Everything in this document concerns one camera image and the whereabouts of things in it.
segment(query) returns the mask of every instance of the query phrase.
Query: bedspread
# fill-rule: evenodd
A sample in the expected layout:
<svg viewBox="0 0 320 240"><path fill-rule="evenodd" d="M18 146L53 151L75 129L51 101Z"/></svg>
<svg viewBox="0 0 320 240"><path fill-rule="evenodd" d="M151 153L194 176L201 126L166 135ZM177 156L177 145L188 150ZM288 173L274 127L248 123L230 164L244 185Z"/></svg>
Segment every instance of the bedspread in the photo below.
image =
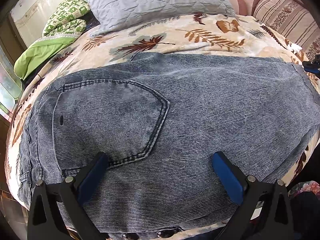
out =
<svg viewBox="0 0 320 240"><path fill-rule="evenodd" d="M20 186L19 144L23 124L36 97L58 77L81 69L125 62L134 53L144 51L279 57L293 64L301 64L303 60L308 60L303 51L292 49L294 46L289 40L251 16L226 17L199 13L145 23L90 39L89 36L95 31L95 28L85 33L47 63L22 95L8 133L5 161L9 189L17 200ZM319 93L319 79L311 73L307 75ZM316 147L318 139L319 132L316 132L299 160L283 177L286 184L289 184L302 170ZM219 226L215 224L203 230L212 230ZM193 230L182 232L174 237L190 236L195 233Z"/></svg>

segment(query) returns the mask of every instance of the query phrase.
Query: green patterned pillowcase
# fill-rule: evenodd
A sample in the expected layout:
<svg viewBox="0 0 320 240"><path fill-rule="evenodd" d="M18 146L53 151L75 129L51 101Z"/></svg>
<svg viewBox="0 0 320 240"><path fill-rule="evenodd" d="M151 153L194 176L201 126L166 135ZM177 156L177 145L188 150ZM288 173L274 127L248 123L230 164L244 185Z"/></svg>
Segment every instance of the green patterned pillowcase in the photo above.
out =
<svg viewBox="0 0 320 240"><path fill-rule="evenodd" d="M90 10L89 4L84 0L64 0L49 18L42 36L53 36L56 33L82 32L85 29L85 21L76 19Z"/></svg>

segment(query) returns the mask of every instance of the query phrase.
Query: striped pillow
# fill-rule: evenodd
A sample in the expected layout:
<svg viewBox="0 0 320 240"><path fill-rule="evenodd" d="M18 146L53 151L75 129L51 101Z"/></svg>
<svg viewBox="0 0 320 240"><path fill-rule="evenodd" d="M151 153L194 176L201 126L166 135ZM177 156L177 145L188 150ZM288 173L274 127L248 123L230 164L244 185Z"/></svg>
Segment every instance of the striped pillow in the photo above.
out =
<svg viewBox="0 0 320 240"><path fill-rule="evenodd" d="M320 29L309 11L295 1L260 0L253 16L300 45L309 60L320 53Z"/></svg>

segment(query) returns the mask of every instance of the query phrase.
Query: blue gripper pad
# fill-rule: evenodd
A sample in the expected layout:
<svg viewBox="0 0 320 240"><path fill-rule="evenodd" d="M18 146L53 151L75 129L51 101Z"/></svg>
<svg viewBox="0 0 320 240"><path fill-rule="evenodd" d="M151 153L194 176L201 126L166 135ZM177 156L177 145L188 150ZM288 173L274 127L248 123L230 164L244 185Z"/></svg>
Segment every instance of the blue gripper pad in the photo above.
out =
<svg viewBox="0 0 320 240"><path fill-rule="evenodd" d="M320 74L320 71L317 68L304 67L304 71L310 72L310 73L313 73L313 74Z"/></svg>
<svg viewBox="0 0 320 240"><path fill-rule="evenodd" d="M108 168L109 158L102 154L95 165L89 171L88 175L82 181L78 189L78 203L83 206L90 201L96 191L100 180Z"/></svg>
<svg viewBox="0 0 320 240"><path fill-rule="evenodd" d="M240 206L244 188L231 170L233 165L222 152L216 152L212 157L212 166L232 202Z"/></svg>

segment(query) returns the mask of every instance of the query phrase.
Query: metal bolt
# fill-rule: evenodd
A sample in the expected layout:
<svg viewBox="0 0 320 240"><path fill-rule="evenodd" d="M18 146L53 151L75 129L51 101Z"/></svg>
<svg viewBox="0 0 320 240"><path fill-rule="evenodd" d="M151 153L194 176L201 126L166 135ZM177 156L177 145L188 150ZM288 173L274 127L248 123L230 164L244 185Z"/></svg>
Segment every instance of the metal bolt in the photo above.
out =
<svg viewBox="0 0 320 240"><path fill-rule="evenodd" d="M250 181L250 182L255 182L255 181L256 181L256 178L255 178L254 176L252 176L252 175L249 175L249 176L247 177L247 179L248 179L248 181Z"/></svg>
<svg viewBox="0 0 320 240"><path fill-rule="evenodd" d="M283 182L282 179L278 179L278 180L277 180L277 183L278 183L280 186L283 186L283 185L284 185L284 182Z"/></svg>
<svg viewBox="0 0 320 240"><path fill-rule="evenodd" d="M70 183L73 182L73 177L72 176L68 176L66 177L66 179L64 180L66 183Z"/></svg>
<svg viewBox="0 0 320 240"><path fill-rule="evenodd" d="M37 185L38 187L40 187L40 186L42 185L42 183L43 183L43 180L42 180L42 179L38 179L38 180L36 181L36 185Z"/></svg>

